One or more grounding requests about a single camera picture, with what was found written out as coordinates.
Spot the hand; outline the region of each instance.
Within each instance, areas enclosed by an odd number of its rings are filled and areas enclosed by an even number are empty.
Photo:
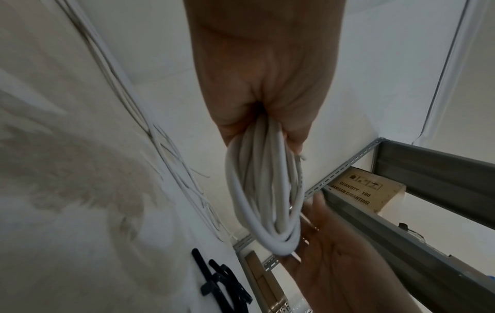
[[[185,0],[203,97],[226,144],[260,113],[300,152],[333,78],[345,0]]]
[[[296,254],[279,260],[314,312],[421,312],[385,260],[325,204],[321,193],[303,214]]]

